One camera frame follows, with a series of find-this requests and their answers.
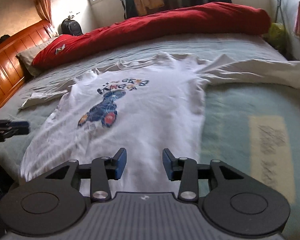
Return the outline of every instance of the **beige printed patch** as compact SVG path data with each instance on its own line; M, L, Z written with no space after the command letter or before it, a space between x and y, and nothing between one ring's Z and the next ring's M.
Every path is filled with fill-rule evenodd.
M284 119L278 115L249 117L251 176L295 202L293 163Z

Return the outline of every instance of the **brown towel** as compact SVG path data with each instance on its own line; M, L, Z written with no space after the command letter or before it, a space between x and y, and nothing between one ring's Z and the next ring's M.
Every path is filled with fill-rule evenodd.
M155 9L164 6L163 0L134 0L139 16L147 15L147 8Z

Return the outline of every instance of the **headboard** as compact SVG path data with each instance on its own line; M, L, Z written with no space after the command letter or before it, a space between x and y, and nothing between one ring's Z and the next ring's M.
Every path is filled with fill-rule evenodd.
M0 44L0 107L26 82L28 76L16 54L42 44L55 35L52 25L42 20Z

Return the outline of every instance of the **blue cartoon figure print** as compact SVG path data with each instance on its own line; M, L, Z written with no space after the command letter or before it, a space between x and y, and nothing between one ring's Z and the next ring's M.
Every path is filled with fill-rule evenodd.
M103 95L103 101L92 107L78 122L78 126L83 126L87 121L97 122L101 120L102 126L111 127L117 118L117 105L114 103L126 94L123 90L107 92Z

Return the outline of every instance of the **pillow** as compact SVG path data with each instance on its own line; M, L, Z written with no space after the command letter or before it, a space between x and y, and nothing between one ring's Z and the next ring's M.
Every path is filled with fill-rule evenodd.
M46 42L44 42L40 45L37 45L35 47L26 49L26 50L24 50L24 51L17 54L17 58L19 59L20 64L23 65L33 77L37 77L42 73L42 70L34 68L32 66L33 59L35 58L35 56L37 56L37 54L41 50L43 50L45 47L47 47L56 38L58 38L58 36L53 37L53 38L49 39L48 41L46 41Z

